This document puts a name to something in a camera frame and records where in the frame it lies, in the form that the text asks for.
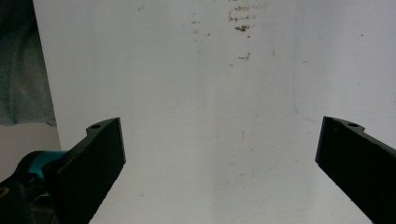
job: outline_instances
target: white wall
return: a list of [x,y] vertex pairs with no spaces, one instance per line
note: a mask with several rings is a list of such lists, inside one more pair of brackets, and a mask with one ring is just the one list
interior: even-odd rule
[[0,125],[0,181],[12,175],[18,162],[32,151],[60,150],[56,127],[31,123],[14,126]]
[[92,223],[370,223],[314,158],[324,115],[396,146],[396,2],[35,10],[63,148],[121,117],[127,163]]

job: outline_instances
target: white surface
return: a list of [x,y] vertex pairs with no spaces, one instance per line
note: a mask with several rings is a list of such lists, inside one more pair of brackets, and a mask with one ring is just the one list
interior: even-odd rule
[[121,117],[127,163],[92,223],[370,223],[314,158],[324,115],[396,146],[396,2],[35,10],[63,148]]

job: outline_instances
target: teal cloth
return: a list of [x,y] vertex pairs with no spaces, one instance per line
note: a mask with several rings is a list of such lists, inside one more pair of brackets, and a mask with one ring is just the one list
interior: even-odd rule
[[55,126],[32,0],[0,0],[0,124]]

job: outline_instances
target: dirt stain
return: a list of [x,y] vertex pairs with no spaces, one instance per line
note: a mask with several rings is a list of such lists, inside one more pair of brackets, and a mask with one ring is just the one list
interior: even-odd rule
[[248,21],[249,20],[249,16],[235,17],[235,16],[233,16],[233,12],[230,11],[229,14],[228,14],[228,20],[229,21],[235,21],[235,22]]
[[249,7],[235,7],[233,10],[235,10],[235,11],[248,11]]
[[250,58],[250,53],[247,53],[247,56],[245,56],[245,57],[238,57],[238,59],[243,60],[243,61],[248,61],[249,58]]
[[245,31],[248,30],[249,28],[250,28],[249,25],[242,25],[242,26],[237,26],[237,27],[235,27],[234,29],[235,29],[235,30],[238,30],[238,31],[241,31],[241,32],[245,32]]

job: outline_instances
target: screw hole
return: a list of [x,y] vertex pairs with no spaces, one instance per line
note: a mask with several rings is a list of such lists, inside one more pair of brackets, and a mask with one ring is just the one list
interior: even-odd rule
[[354,128],[359,127],[359,125],[356,124],[356,123],[348,123],[348,125],[349,125],[350,127],[354,127]]
[[98,129],[98,128],[100,128],[101,126],[99,125],[99,124],[95,124],[95,125],[93,125],[91,128],[92,129]]
[[9,193],[9,188],[1,187],[0,188],[0,199],[6,196]]

